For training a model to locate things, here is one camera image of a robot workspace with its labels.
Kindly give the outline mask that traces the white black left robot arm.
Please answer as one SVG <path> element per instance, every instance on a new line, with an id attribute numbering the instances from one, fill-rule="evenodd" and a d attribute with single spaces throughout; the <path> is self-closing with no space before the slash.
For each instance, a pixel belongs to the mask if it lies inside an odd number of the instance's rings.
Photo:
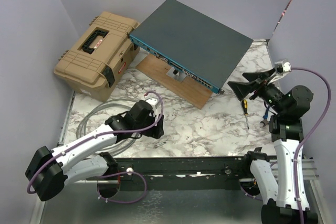
<path id="1" fill-rule="evenodd" d="M 27 193 L 48 201 L 63 188 L 91 177 L 110 179 L 118 174 L 118 165 L 106 148 L 124 140 L 132 143 L 142 136 L 159 139 L 163 134 L 162 113 L 155 110 L 161 101 L 149 98 L 109 117 L 89 134 L 61 147 L 37 149 L 25 171 Z"/>

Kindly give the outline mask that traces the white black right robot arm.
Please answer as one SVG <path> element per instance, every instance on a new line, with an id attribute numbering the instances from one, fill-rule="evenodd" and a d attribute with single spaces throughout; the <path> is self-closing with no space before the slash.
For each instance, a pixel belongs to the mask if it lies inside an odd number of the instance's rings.
<path id="1" fill-rule="evenodd" d="M 254 177 L 263 206 L 262 223 L 318 223 L 318 215 L 310 210 L 302 171 L 302 116 L 309 111 L 313 93 L 305 86 L 282 93 L 273 83 L 279 76 L 276 69 L 243 74 L 246 82 L 229 81 L 237 99 L 261 98 L 275 114 L 269 132 L 276 151 L 278 176 L 272 173 L 270 158 L 265 153 L 249 151 L 243 158 L 241 171 Z"/>

